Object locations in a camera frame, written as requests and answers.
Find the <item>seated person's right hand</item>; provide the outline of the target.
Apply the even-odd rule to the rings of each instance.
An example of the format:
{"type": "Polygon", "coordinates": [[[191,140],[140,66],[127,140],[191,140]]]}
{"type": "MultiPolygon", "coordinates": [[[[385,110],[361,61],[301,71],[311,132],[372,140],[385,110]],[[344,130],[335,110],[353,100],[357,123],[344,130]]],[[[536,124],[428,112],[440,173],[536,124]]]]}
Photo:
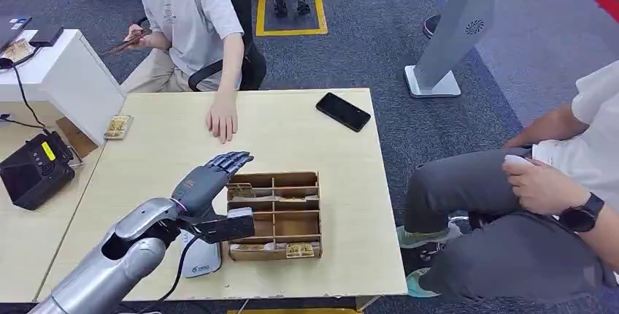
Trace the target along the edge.
{"type": "Polygon", "coordinates": [[[519,133],[519,135],[514,136],[513,138],[505,142],[502,147],[504,149],[512,149],[512,148],[529,149],[534,144],[535,144],[535,141],[532,141],[524,133],[519,133]]]}

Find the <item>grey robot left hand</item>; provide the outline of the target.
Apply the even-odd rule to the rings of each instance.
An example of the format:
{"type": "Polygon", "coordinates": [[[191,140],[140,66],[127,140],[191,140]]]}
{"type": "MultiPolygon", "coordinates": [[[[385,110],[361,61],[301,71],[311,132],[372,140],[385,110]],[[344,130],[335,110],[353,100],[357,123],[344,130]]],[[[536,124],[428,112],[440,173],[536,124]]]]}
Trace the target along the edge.
{"type": "Polygon", "coordinates": [[[173,190],[171,199],[181,206],[183,215],[199,221],[219,219],[213,201],[230,179],[252,156],[247,151],[231,151],[212,158],[191,170],[173,190]]]}

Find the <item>seated person's left hand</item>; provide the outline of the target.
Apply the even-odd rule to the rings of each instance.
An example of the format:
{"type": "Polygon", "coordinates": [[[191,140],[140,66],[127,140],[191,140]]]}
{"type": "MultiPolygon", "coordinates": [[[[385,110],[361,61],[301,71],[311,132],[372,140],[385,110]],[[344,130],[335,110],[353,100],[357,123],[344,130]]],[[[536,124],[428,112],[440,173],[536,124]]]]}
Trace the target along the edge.
{"type": "Polygon", "coordinates": [[[560,170],[541,161],[505,161],[503,171],[520,206],[540,215],[560,215],[584,205],[591,193],[560,170]]]}

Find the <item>person's left hand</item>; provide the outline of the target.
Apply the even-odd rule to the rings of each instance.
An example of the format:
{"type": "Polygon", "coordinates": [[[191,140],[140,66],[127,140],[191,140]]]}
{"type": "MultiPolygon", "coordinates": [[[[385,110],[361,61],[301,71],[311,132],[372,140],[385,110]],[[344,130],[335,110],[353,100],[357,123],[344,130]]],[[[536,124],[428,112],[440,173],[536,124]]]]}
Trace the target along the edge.
{"type": "Polygon", "coordinates": [[[207,128],[221,143],[230,142],[237,133],[237,95],[217,92],[207,113],[207,128]]]}

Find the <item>person's right hand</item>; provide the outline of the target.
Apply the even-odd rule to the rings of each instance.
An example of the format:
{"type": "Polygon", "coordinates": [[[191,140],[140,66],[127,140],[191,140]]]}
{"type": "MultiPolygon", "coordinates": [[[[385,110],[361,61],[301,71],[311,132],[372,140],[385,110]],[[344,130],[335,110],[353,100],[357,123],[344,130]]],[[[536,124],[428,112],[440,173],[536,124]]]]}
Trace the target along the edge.
{"type": "Polygon", "coordinates": [[[143,28],[138,24],[131,24],[128,27],[128,34],[124,38],[125,49],[141,48],[142,39],[151,34],[152,30],[149,28],[143,28]]]}

